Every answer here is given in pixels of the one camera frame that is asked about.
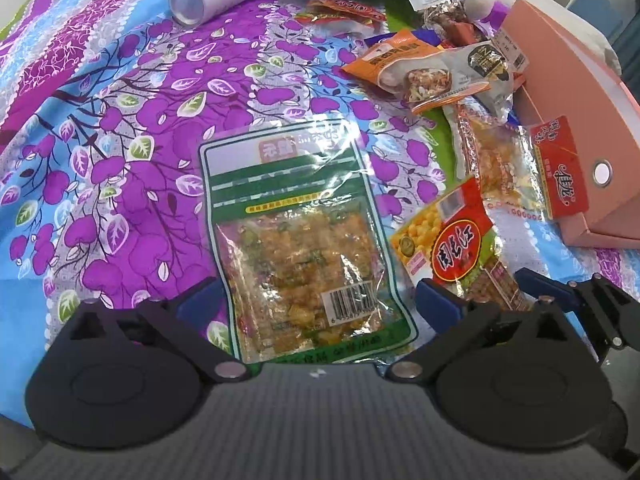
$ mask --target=pink box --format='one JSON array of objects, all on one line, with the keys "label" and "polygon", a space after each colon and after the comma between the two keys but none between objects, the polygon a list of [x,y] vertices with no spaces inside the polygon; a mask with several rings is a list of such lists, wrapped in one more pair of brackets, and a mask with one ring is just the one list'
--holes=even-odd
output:
[{"label": "pink box", "polygon": [[558,219],[562,240],[640,249],[638,103],[575,36],[525,0],[516,1],[502,28],[529,59],[514,96],[520,121],[565,115],[574,134],[589,209]]}]

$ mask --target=silver screw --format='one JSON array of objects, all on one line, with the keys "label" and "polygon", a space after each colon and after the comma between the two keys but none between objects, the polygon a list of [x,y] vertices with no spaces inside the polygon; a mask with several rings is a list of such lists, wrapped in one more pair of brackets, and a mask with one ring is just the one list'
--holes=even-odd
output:
[{"label": "silver screw", "polygon": [[246,366],[238,361],[225,361],[213,369],[217,375],[225,379],[237,379],[246,372]]},{"label": "silver screw", "polygon": [[391,371],[401,379],[415,379],[422,373],[422,367],[413,361],[398,361],[391,366]]}]

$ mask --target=barcode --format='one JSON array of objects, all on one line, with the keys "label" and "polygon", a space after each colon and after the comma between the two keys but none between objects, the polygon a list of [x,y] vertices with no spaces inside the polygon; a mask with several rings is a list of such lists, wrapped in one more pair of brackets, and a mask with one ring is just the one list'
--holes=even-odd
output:
[{"label": "barcode", "polygon": [[331,326],[368,316],[376,309],[373,284],[362,282],[323,292],[322,304]]},{"label": "barcode", "polygon": [[513,62],[513,65],[516,67],[516,70],[517,70],[522,66],[523,63],[524,63],[524,54],[520,54],[516,58],[516,61]]},{"label": "barcode", "polygon": [[459,187],[438,202],[438,211],[443,223],[447,223],[465,206],[465,197]]}]

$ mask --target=yellow label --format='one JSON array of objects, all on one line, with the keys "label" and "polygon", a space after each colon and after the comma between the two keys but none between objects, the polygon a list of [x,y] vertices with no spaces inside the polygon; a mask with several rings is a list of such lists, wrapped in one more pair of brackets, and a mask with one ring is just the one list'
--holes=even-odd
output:
[{"label": "yellow label", "polygon": [[283,198],[282,200],[274,200],[273,202],[265,202],[264,204],[250,205],[244,209],[245,213],[262,213],[271,209],[277,209],[287,205],[302,204],[305,202],[311,202],[320,198],[320,192],[309,193],[306,195],[292,196],[289,198]]}]

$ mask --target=green snack package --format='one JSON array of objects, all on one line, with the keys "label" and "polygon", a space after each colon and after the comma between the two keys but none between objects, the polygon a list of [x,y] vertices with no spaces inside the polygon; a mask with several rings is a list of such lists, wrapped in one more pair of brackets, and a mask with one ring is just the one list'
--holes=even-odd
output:
[{"label": "green snack package", "polygon": [[417,336],[402,304],[356,123],[261,126],[200,147],[232,352],[327,363]]}]

